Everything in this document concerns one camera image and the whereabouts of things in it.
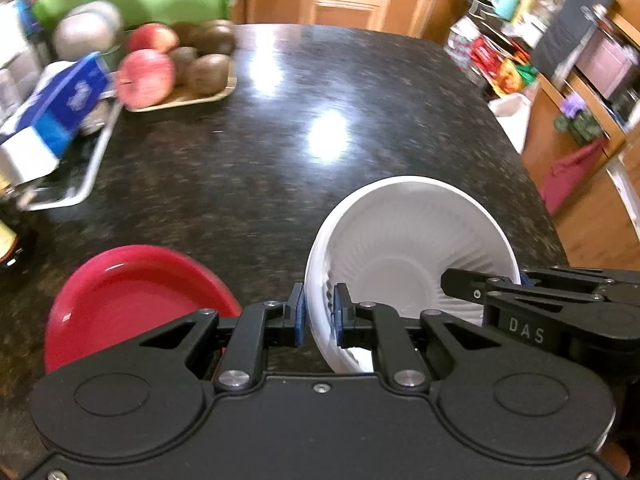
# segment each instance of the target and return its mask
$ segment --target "apple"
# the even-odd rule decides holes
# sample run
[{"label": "apple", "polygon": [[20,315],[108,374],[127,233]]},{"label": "apple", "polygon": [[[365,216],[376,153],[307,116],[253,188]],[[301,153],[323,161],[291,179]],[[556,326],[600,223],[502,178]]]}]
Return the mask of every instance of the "apple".
[{"label": "apple", "polygon": [[158,104],[174,89],[175,68],[171,58],[151,48],[127,54],[115,77],[118,98],[129,108]]},{"label": "apple", "polygon": [[131,33],[129,51],[152,48],[158,52],[169,52],[178,46],[178,35],[162,23],[145,23]]}]

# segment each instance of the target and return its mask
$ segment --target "pink towel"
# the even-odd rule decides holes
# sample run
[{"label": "pink towel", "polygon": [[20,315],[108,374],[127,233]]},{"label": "pink towel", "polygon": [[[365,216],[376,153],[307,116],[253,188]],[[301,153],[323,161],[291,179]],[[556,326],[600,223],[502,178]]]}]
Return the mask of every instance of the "pink towel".
[{"label": "pink towel", "polygon": [[556,160],[551,171],[545,175],[545,184],[540,190],[549,214],[555,213],[564,200],[571,194],[588,171],[599,160],[607,138],[600,136],[591,144],[581,147],[577,152]]}]

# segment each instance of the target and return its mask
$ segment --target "white bowl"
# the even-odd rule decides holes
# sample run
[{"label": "white bowl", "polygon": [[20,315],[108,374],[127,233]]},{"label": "white bowl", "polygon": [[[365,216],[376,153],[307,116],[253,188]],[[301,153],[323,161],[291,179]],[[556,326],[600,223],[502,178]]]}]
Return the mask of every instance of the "white bowl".
[{"label": "white bowl", "polygon": [[466,193],[432,178],[396,176],[365,186],[325,219],[309,253],[305,294],[311,332],[338,373],[372,371],[370,352],[335,343],[332,294],[345,282],[351,299],[395,307],[418,318],[438,308],[475,324],[482,306],[444,295],[449,267],[520,283],[513,251],[491,215]]}]

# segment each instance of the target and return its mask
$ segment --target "wooden tray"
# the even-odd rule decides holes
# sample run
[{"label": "wooden tray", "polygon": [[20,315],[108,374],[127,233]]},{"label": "wooden tray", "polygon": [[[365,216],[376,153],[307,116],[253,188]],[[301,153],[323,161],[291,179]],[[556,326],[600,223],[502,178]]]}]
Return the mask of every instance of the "wooden tray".
[{"label": "wooden tray", "polygon": [[148,106],[146,108],[129,108],[130,112],[151,112],[153,110],[162,110],[163,108],[173,108],[175,106],[194,105],[197,103],[210,103],[213,101],[220,101],[226,96],[233,93],[236,89],[236,65],[233,61],[229,63],[229,78],[226,80],[226,88],[222,92],[218,92],[215,95],[200,97],[197,94],[191,92],[186,86],[177,86],[174,91],[169,94],[169,97],[158,103],[157,105]]}]

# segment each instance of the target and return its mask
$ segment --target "teal mug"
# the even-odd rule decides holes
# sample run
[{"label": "teal mug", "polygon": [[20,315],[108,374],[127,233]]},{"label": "teal mug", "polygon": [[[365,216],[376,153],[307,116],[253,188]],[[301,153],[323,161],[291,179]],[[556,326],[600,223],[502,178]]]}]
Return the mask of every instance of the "teal mug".
[{"label": "teal mug", "polygon": [[505,20],[513,17],[519,2],[520,0],[491,0],[495,13]]}]

